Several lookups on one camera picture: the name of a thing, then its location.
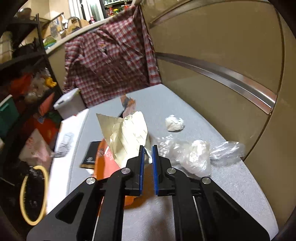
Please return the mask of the orange plastic bag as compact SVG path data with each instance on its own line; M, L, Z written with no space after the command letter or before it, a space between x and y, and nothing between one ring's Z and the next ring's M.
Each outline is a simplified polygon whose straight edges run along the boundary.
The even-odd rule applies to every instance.
M144 146L140 146L138 156L133 159L135 159L136 165L139 166L139 174L136 180L139 183L140 193L142 193L144 185ZM103 140L97 148L93 177L97 180L109 178L115 171L120 169L109 146Z

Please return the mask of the green plastic storage box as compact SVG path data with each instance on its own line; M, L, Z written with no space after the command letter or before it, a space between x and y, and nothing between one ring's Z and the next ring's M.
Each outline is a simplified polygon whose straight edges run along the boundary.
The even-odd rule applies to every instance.
M19 112L13 100L13 96L8 95L0 105L0 134L5 137L12 124L19 117Z

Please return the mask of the white paper with drawing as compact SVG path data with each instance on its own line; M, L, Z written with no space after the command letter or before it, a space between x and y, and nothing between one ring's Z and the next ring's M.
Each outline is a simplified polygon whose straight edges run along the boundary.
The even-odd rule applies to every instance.
M46 214L68 195L72 161L88 111L85 109L61 122L49 174Z

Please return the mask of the white lidded plastic bin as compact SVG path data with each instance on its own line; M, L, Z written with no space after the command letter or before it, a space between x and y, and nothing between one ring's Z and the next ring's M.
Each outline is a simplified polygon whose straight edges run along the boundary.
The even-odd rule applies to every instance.
M79 88L74 88L62 95L54 104L62 119L67 119L86 109Z

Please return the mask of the pink white plastic bag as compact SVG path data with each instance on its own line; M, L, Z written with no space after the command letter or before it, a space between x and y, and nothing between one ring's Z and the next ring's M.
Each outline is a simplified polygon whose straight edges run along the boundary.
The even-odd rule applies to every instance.
M35 129L27 139L18 158L29 166L40 165L49 170L53 160L53 151L40 132Z

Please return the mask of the small colourful snack wrapper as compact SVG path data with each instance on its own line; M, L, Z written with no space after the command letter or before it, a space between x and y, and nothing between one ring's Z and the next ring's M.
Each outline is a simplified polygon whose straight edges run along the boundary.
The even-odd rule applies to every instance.
M121 104L124 108L124 111L122 113L122 117L125 118L127 117L128 115L131 115L135 112L135 109L136 109L136 101L131 98L131 97L128 97L126 95L122 95L120 97L120 100L121 100Z

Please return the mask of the beige paper bag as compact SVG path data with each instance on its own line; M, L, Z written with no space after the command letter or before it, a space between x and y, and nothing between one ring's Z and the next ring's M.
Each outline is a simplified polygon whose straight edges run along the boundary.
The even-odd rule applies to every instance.
M144 115L136 111L124 118L97 114L97 119L113 158L120 168L128 159L137 157L140 146L151 150L151 143Z

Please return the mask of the red plaid shirt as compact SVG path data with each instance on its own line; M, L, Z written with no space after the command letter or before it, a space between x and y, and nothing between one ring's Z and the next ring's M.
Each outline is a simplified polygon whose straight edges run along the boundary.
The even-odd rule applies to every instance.
M90 108L161 83L142 10L133 6L65 44L63 92L80 90Z

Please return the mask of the black booklet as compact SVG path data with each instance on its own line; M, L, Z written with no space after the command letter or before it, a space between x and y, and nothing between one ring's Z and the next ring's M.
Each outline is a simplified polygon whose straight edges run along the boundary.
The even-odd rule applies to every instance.
M86 154L83 158L83 161L80 164L80 168L84 168L84 169L95 168L96 155L97 155L97 151L100 143L101 141L94 141L89 144Z

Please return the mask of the yellow rimmed trash bin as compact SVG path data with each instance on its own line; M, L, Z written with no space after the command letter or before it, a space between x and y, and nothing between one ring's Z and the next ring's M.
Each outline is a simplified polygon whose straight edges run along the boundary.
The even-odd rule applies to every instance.
M45 167L30 167L20 190L21 214L30 226L37 225L46 215L49 175Z

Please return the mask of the crumpled white tissue ball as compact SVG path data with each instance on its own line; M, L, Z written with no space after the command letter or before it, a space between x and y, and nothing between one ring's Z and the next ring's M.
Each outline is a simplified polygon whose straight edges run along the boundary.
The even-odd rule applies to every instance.
M182 118L176 118L173 114L165 119L166 129L169 132L177 132L183 130L184 120Z

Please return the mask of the clear plastic wrapper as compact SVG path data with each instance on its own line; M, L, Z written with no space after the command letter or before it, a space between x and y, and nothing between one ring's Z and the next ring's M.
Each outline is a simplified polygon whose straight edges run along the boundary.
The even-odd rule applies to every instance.
M210 149L210 160L214 166L230 166L245 157L245 145L226 141Z

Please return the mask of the black metal shelving rack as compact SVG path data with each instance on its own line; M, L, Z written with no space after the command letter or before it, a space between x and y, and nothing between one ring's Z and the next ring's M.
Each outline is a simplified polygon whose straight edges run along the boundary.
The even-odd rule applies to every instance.
M37 50L25 55L20 55L12 60L6 61L1 64L1 74L4 75L4 80L1 81L1 87L5 84L10 83L15 77L20 76L21 72L26 67L31 67L33 71L37 70L39 66L43 65L49 70L50 76L56 82L57 79L54 75L53 69L49 63L48 54L45 51L42 30L40 24L39 14L36 14L34 20L21 20L12 18L10 23L6 26L7 30L21 31L20 37L14 42L13 46L18 47L22 40L29 35L32 30L37 29L38 41ZM62 96L62 90L59 85L56 85L50 90L47 90L45 94L34 103L29 103L25 106L24 111L21 112L20 116L16 119L13 125L8 129L8 133L4 137L4 150L1 153L1 161L17 159L21 149L23 148L28 135L21 134L22 125L27 119L38 111L39 106L52 94L55 93L57 96Z

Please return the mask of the steel pot on shelf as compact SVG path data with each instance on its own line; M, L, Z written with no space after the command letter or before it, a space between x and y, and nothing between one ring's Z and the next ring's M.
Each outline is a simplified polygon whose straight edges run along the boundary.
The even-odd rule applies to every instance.
M12 33L6 31L1 36L0 42L0 63L5 63L12 59L13 49L12 49Z

